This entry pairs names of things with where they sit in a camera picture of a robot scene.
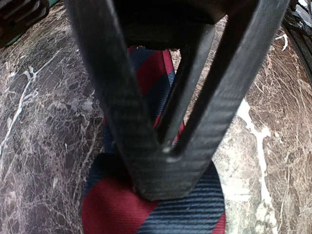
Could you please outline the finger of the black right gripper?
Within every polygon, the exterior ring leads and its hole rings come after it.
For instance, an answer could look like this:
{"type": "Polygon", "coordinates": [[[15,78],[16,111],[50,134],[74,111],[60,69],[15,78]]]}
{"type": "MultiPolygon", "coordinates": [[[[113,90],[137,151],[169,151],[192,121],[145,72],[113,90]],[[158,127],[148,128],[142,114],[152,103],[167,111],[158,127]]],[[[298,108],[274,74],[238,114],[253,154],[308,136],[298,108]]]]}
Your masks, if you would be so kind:
{"type": "Polygon", "coordinates": [[[183,122],[162,146],[127,52],[114,0],[67,0],[83,61],[135,189],[148,200],[185,197],[209,166],[288,7],[236,0],[215,36],[183,122]]]}
{"type": "Polygon", "coordinates": [[[181,60],[175,80],[156,128],[162,146],[171,146],[180,129],[212,46],[215,26],[198,24],[188,29],[187,35],[187,42],[180,48],[181,60]]]}

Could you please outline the red navy striped tie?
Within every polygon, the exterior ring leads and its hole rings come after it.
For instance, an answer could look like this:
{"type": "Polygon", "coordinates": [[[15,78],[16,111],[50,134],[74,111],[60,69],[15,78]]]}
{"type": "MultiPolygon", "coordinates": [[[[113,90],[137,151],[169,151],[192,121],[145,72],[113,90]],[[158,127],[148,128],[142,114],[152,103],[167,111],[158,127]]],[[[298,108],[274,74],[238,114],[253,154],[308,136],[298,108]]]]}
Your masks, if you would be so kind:
{"type": "MultiPolygon", "coordinates": [[[[168,50],[130,47],[137,81],[157,123],[175,80],[168,50]]],[[[86,234],[223,234],[224,195],[217,170],[210,164],[193,191],[183,199],[147,201],[133,191],[112,134],[104,125],[104,152],[85,185],[82,226],[86,234]]]]}

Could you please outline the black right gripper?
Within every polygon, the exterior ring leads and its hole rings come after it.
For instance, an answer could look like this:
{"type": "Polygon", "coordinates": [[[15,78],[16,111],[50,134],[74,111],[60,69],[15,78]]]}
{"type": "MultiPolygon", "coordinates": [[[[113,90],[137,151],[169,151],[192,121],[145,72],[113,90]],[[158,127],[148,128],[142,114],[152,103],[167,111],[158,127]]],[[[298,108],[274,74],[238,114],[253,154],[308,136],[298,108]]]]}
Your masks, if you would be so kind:
{"type": "Polygon", "coordinates": [[[236,11],[235,0],[115,0],[127,46],[179,49],[236,11]]]}

